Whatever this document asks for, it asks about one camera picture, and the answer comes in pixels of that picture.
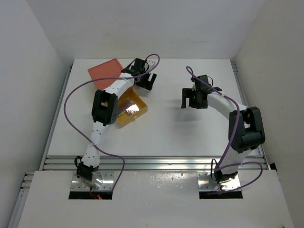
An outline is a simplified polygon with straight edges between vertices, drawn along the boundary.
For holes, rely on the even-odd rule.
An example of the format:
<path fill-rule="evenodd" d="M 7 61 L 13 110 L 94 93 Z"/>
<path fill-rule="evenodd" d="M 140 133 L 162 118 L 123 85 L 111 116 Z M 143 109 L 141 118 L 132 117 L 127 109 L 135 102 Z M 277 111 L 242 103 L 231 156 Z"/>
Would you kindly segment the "yellow bottom drawer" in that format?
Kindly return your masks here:
<path fill-rule="evenodd" d="M 128 89 L 118 99 L 118 125 L 123 128 L 148 111 L 147 104 L 135 93 Z"/>

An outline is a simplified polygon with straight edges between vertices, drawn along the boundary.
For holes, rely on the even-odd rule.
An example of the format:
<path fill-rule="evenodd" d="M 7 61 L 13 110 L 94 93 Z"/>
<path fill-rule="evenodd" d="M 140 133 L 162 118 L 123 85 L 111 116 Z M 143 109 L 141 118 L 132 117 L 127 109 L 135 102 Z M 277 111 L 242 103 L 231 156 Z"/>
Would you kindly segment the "square nine-pan blush palette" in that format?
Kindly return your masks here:
<path fill-rule="evenodd" d="M 128 115 L 132 115 L 139 111 L 139 107 L 137 104 L 132 104 L 129 107 L 127 107 L 125 111 Z"/>

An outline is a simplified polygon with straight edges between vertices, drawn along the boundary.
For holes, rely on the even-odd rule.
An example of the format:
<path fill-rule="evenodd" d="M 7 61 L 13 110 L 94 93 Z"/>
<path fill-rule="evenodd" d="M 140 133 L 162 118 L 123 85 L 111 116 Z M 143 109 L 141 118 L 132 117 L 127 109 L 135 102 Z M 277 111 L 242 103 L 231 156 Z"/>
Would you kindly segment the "orange drawer box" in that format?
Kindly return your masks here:
<path fill-rule="evenodd" d="M 122 69 L 123 67 L 118 59 L 114 58 L 88 69 L 88 73 L 92 80 L 100 78 L 118 78 L 121 74 Z M 99 90 L 105 90 L 114 81 L 114 79 L 98 80 L 94 81 L 94 85 Z"/>

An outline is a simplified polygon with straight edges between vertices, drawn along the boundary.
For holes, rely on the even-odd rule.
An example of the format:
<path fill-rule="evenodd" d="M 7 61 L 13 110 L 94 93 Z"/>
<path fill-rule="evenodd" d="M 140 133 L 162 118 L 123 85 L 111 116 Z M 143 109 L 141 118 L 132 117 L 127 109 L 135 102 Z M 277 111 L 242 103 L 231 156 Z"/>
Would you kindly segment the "long brown eyeshadow palette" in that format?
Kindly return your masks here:
<path fill-rule="evenodd" d="M 119 106 L 119 116 L 121 116 L 129 107 L 134 104 L 134 101 L 130 98 L 126 98 Z"/>

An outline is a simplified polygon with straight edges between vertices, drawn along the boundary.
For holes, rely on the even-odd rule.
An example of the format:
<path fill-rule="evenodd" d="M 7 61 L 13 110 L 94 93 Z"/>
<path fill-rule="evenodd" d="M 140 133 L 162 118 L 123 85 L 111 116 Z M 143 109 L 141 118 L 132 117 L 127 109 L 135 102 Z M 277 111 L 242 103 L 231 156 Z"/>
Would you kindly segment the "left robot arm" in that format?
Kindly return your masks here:
<path fill-rule="evenodd" d="M 153 71 L 159 60 L 152 64 L 147 58 L 134 59 L 129 65 L 119 71 L 118 76 L 106 73 L 104 77 L 99 76 L 92 81 L 104 82 L 101 89 L 97 89 L 93 99 L 92 119 L 93 128 L 90 137 L 85 136 L 89 141 L 83 157 L 75 159 L 76 174 L 85 181 L 92 182 L 95 172 L 99 168 L 101 149 L 98 147 L 102 141 L 106 130 L 111 124 L 114 124 L 119 116 L 119 98 L 137 85 L 146 90 L 151 90 L 156 79 L 156 74 L 149 80 L 151 71 Z"/>

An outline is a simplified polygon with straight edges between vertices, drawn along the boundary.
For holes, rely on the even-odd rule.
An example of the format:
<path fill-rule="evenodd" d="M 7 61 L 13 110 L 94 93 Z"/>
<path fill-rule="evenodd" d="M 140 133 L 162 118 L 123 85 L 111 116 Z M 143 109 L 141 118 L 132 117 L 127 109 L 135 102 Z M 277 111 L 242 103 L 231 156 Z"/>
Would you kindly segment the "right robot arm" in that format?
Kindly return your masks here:
<path fill-rule="evenodd" d="M 265 142 L 266 136 L 260 109 L 237 103 L 219 87 L 212 87 L 207 75 L 191 78 L 193 86 L 182 89 L 181 108 L 212 107 L 228 120 L 228 144 L 212 171 L 216 183 L 234 178 L 244 159 Z"/>

